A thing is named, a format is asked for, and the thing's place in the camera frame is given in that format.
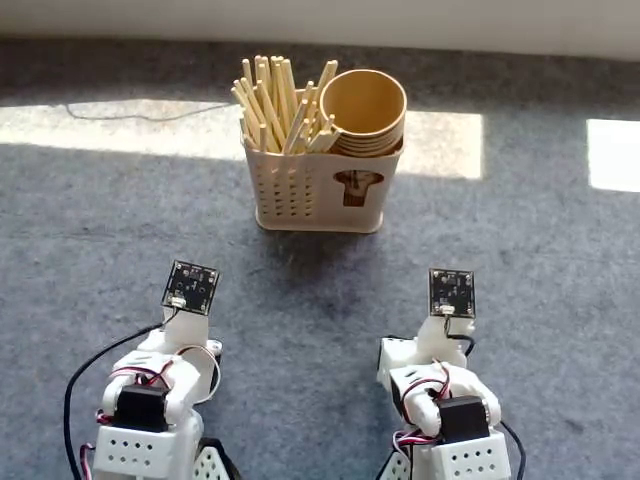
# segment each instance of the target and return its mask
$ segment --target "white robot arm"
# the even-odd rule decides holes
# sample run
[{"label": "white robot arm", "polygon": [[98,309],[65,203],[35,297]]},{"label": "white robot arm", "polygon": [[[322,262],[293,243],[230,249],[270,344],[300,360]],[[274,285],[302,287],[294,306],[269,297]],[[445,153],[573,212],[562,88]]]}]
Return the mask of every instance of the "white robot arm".
[{"label": "white robot arm", "polygon": [[466,368],[460,344],[471,342],[467,355],[474,344],[473,273],[432,269],[430,293],[431,315],[416,337],[381,341],[377,378],[408,428],[394,434],[378,479],[508,480],[506,441],[495,428],[500,403]]},{"label": "white robot arm", "polygon": [[193,409],[213,396],[221,379],[222,343],[208,339],[217,282],[214,269],[174,262],[163,296],[165,321],[113,366],[96,414],[101,426],[93,468],[87,458],[93,447],[81,449],[85,480],[240,478],[220,442],[203,438]]}]

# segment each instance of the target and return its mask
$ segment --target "stack of paper cups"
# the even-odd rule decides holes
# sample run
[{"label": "stack of paper cups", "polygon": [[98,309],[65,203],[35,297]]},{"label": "stack of paper cups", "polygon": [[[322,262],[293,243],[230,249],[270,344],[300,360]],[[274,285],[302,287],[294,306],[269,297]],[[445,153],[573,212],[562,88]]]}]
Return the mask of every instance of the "stack of paper cups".
[{"label": "stack of paper cups", "polygon": [[376,70],[350,70],[331,80],[320,97],[325,119],[335,115],[340,131],[332,151],[351,157],[379,157],[399,147],[407,95],[396,79]]}]

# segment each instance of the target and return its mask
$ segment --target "utensil holder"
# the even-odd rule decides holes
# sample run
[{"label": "utensil holder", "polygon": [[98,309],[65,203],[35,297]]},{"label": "utensil holder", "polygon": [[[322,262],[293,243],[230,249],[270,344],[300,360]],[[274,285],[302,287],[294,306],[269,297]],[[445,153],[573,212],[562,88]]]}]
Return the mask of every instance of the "utensil holder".
[{"label": "utensil holder", "polygon": [[245,152],[262,228],[373,233],[402,148],[376,158]]}]

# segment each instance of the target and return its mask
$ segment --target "white wall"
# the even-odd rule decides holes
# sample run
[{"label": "white wall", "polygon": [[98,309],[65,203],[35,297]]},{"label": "white wall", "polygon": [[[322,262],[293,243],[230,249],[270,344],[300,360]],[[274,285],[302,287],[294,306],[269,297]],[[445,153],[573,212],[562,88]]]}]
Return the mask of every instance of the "white wall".
[{"label": "white wall", "polygon": [[640,60],[640,0],[0,0],[0,32]]}]

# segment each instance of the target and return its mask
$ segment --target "perforated plastic part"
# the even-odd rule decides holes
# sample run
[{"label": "perforated plastic part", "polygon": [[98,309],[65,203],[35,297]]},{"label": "perforated plastic part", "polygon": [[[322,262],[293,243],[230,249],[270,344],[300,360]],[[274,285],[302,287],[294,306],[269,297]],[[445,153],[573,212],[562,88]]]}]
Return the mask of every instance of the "perforated plastic part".
[{"label": "perforated plastic part", "polygon": [[411,464],[398,452],[393,452],[387,460],[378,480],[409,480],[411,478]]},{"label": "perforated plastic part", "polygon": [[508,480],[511,478],[504,435],[440,445],[431,450],[435,480]]},{"label": "perforated plastic part", "polygon": [[214,447],[204,447],[196,458],[193,480],[230,480],[220,454]]},{"label": "perforated plastic part", "polygon": [[94,469],[145,478],[167,478],[176,434],[115,427],[98,431]]},{"label": "perforated plastic part", "polygon": [[[256,220],[263,228],[358,233],[371,233],[382,225],[382,207],[402,153],[355,158],[245,151]],[[345,204],[345,184],[334,178],[344,171],[366,171],[382,180],[369,185],[357,206]]]}]

